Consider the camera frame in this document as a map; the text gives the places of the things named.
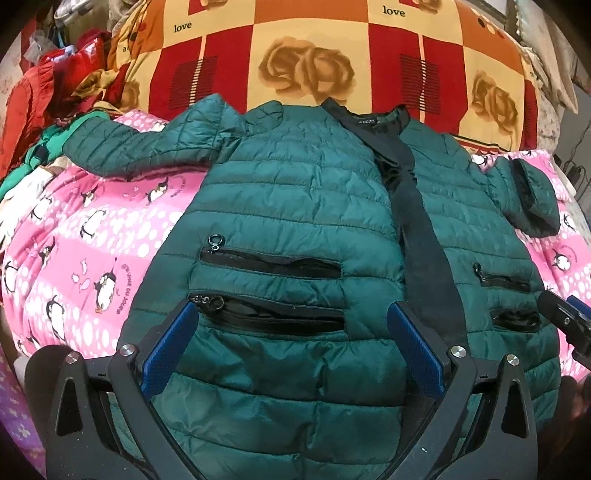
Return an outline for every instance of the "zipper pull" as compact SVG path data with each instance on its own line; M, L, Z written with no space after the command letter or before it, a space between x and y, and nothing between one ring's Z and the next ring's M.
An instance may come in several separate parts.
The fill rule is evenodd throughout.
M482 274L482 266L479 263L474 264L474 273L480 279L480 281L484 281L486 277Z
M218 250L220 250L220 247L224 244L225 241L226 241L226 239L222 235L220 235L219 233L216 233L215 235L211 235L207 239L207 243L209 245L211 245L211 248L209 249L209 251L217 252Z
M189 300L192 301L197 306L203 306L211 311L218 311L224 307L225 302L223 301L223 297L220 295L213 295L208 297L207 295L189 295Z

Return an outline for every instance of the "metal screw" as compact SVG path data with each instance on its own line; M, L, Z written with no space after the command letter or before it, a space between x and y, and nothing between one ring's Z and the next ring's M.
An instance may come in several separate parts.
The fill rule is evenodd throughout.
M509 355L507 355L507 361L513 365L514 367L516 367L517 365L519 365L519 359L513 355L512 353L510 353Z
M69 365L75 364L79 358L80 358L80 354L78 352L70 352L66 356L66 363Z
M127 343L119 349L119 353L123 356L130 356L135 352L135 347L131 343Z
M464 358L466 356L466 349L460 345L453 346L452 355L457 358Z

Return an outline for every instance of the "bedsheet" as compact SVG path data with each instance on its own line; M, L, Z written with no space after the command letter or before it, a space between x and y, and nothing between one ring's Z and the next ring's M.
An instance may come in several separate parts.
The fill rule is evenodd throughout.
M473 155L472 161L482 170L494 165L501 155ZM532 238L516 230L517 237L525 244L535 262L546 289L566 299L574 295L591 306L591 249L569 213L571 195L566 189L551 162L551 155L545 150L511 152L508 158L522 158L542 170L552 182L561 225L558 235L546 238ZM589 371L572 358L573 347L560 332L560 366L563 375L577 381Z
M139 112L118 120L142 131L165 123ZM51 182L4 258L4 308L19 350L66 343L87 358L113 354L154 254L205 174L179 168L127 181L72 166Z
M462 0L140 0L111 42L124 105L172 119L219 93L356 113L404 103L472 151L537 146L538 89L510 36Z
M0 346L0 422L23 455L45 476L45 450L37 435L27 399Z

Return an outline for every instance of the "jacket pocket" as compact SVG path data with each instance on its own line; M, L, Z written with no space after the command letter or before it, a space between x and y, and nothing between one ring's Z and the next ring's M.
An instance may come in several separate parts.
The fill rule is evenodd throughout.
M219 324L251 332L313 336L345 329L340 310L289 305L215 291L195 291L189 299Z
M309 257L281 257L223 246L222 235L212 235L209 244L201 250L200 258L206 263L240 268L254 272L284 275L294 278L340 278L340 265L328 260Z
M492 323L513 332L537 332L542 326L540 314L535 310L496 309L491 310Z
M482 266L479 263L474 264L474 273L480 279L480 284L483 287L500 287L526 293L531 292L530 282L520 280L519 278L508 277L507 275L485 273L482 271Z

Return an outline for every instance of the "green puffer jacket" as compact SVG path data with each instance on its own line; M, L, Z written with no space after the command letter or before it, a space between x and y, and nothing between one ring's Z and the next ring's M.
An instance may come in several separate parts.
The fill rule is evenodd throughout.
M509 161L483 174L451 136L414 120L400 138L415 157L472 355L519 356L540 425L557 398L557 331L545 319L531 333L495 326L491 311L536 309L544 286L514 227L556 234L552 186L525 166L534 200L526 205ZM407 367L385 321L389 305L404 298L404 258L373 152L320 107L269 102L239 115L214 95L162 132L89 119L64 153L105 177L212 164L153 259L119 339L139 342L190 294L224 298L228 314L220 317L213 302L204 306L208 315L177 372L153 399L203 474L377 478L397 447ZM532 293L482 286L475 264L529 282ZM277 328L244 320L260 305L279 317L286 305L300 306L298 318L309 321ZM124 445L136 452L115 418Z

